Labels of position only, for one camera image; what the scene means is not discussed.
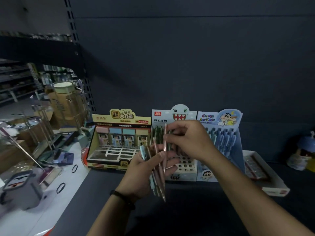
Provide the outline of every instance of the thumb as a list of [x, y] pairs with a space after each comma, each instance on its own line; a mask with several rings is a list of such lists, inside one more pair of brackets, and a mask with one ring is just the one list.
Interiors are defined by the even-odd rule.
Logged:
[[177, 136], [174, 134], [165, 134], [163, 136], [164, 140], [168, 143], [174, 143], [177, 146], [181, 146], [181, 143], [184, 140], [184, 136]]
[[166, 157], [166, 152], [161, 151], [158, 154], [156, 154], [154, 157], [152, 157], [150, 160], [146, 161], [146, 164], [152, 170], [154, 167], [156, 167], [164, 158]]

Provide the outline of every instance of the right hand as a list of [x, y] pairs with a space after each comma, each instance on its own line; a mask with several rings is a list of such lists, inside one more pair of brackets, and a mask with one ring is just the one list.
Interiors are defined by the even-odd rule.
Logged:
[[179, 146], [196, 160], [203, 161], [211, 152], [216, 151], [207, 131], [197, 120], [178, 120], [168, 124], [167, 130], [174, 130], [174, 132], [165, 134], [164, 140]]

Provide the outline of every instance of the left hand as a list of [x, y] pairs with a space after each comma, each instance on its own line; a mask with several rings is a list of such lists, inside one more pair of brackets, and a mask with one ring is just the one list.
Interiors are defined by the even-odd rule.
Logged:
[[[158, 149], [163, 149], [163, 144], [158, 144]], [[173, 174], [177, 170], [175, 164], [179, 163], [179, 158], [173, 158], [176, 154], [174, 151], [159, 152], [150, 160], [144, 161], [141, 153], [138, 152], [131, 160], [128, 169], [116, 188], [116, 191], [127, 196], [132, 202], [146, 196], [150, 192], [149, 177], [154, 167], [163, 161], [164, 157], [168, 158], [165, 176]]]

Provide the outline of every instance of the bracelet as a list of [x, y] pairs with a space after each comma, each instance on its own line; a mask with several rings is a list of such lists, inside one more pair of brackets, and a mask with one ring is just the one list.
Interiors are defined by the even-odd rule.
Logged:
[[127, 205], [128, 207], [130, 208], [130, 210], [134, 210], [136, 207], [134, 205], [134, 203], [132, 203], [128, 197], [124, 196], [123, 194], [120, 194], [118, 191], [116, 190], [112, 190], [109, 195], [116, 195], [117, 197], [121, 198]]

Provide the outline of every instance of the hand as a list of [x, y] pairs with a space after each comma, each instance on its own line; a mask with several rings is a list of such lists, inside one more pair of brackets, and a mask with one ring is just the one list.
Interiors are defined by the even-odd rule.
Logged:
[[216, 151], [207, 131], [197, 120], [175, 121], [167, 125], [172, 134], [165, 134], [168, 143], [179, 146], [187, 155], [203, 161], [212, 151]]
[[[158, 149], [162, 150], [163, 144], [158, 144]], [[179, 158], [174, 158], [175, 156], [174, 151], [168, 151], [167, 154], [161, 151], [150, 160], [144, 161], [141, 157], [141, 153], [138, 152], [132, 158], [116, 191], [127, 196], [132, 202], [136, 202], [138, 199], [148, 195], [150, 192], [149, 177], [153, 168], [167, 157], [166, 168], [169, 168], [165, 171], [165, 176], [173, 174], [177, 170], [175, 164], [179, 163]]]

